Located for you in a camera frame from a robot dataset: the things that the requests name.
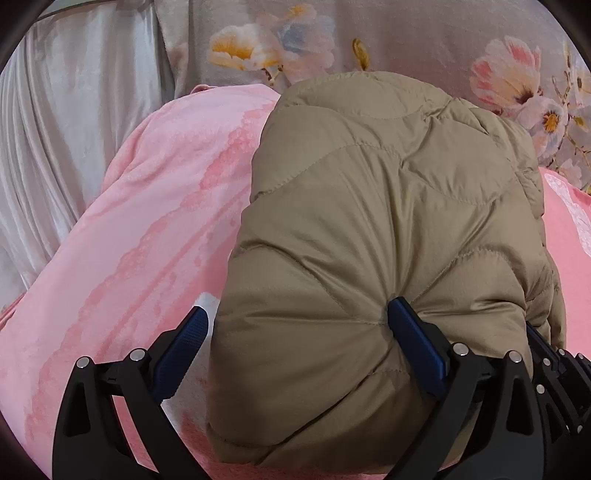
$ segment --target yellow flower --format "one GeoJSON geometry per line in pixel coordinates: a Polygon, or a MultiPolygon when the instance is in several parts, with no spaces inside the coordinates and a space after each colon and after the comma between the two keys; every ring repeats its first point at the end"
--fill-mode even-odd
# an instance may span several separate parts
{"type": "Polygon", "coordinates": [[[309,17],[315,18],[316,17],[316,10],[310,4],[299,4],[289,9],[287,14],[287,18],[295,18],[295,17],[309,17]]]}
{"type": "Polygon", "coordinates": [[[220,67],[262,70],[279,65],[280,49],[277,38],[258,24],[230,25],[209,40],[207,60],[220,67]]]}
{"type": "Polygon", "coordinates": [[[369,53],[365,48],[363,42],[360,39],[354,38],[353,39],[353,53],[355,54],[355,58],[359,62],[361,66],[361,70],[365,71],[369,69],[369,53]]]}
{"type": "Polygon", "coordinates": [[[553,134],[556,132],[558,128],[558,123],[560,122],[560,117],[556,112],[546,112],[544,115],[544,130],[546,133],[553,134]]]}

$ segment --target black gripper frame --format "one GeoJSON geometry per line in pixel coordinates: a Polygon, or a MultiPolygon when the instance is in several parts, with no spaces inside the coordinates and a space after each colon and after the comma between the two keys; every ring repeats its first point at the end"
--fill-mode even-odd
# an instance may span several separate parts
{"type": "MultiPolygon", "coordinates": [[[[496,359],[476,355],[463,343],[450,344],[402,297],[388,304],[388,326],[420,388],[437,403],[387,480],[591,478],[591,362],[583,355],[554,351],[527,325],[532,381],[518,352],[496,359]],[[466,449],[444,468],[471,414],[477,418],[466,449]]],[[[194,308],[147,351],[136,349],[106,364],[79,359],[58,417],[54,480],[211,480],[160,407],[174,395],[207,328],[207,314],[194,308]],[[114,395],[125,398],[158,472],[134,459],[114,395]]]]}

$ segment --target floral pillow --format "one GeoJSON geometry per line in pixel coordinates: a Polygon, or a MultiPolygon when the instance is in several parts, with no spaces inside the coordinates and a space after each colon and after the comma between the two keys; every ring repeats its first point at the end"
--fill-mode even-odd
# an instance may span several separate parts
{"type": "Polygon", "coordinates": [[[583,169],[591,169],[591,141],[585,135],[591,127],[591,74],[581,56],[574,56],[564,43],[564,72],[552,77],[554,89],[545,92],[540,64],[539,48],[532,51],[513,37],[492,40],[485,55],[472,64],[470,86],[498,115],[530,133],[541,165],[581,189],[583,169]]]}
{"type": "Polygon", "coordinates": [[[245,20],[206,36],[202,82],[262,82],[282,92],[352,69],[414,76],[513,119],[530,133],[541,166],[591,193],[591,73],[539,2],[464,0],[463,16],[436,0],[401,1],[395,11],[365,0],[233,2],[202,12],[207,28],[245,20]]]}

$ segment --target beige fabric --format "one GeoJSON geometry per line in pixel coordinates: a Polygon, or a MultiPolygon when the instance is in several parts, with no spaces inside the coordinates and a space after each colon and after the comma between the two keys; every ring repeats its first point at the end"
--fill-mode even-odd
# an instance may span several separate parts
{"type": "Polygon", "coordinates": [[[511,121],[392,73],[301,82],[265,126],[251,201],[212,341],[221,460],[396,462],[433,406],[385,323],[396,296],[479,354],[531,368],[526,319],[564,344],[541,178],[511,121]]]}

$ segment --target pink bedsheet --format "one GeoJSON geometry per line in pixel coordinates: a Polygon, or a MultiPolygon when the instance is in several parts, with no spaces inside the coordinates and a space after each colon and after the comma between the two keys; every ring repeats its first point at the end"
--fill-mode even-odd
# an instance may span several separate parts
{"type": "MultiPolygon", "coordinates": [[[[277,98],[261,85],[221,87],[148,117],[113,160],[102,195],[5,322],[0,410],[48,475],[61,396],[78,357],[114,361],[147,347],[194,303],[215,316],[248,204],[251,158],[277,98]]],[[[561,177],[543,174],[548,246],[562,273],[570,347],[590,353],[591,202],[561,177]]],[[[163,408],[214,480],[345,478],[216,462],[203,434],[208,353],[205,344],[163,408]]],[[[134,453],[150,465],[118,407],[134,453]]]]}

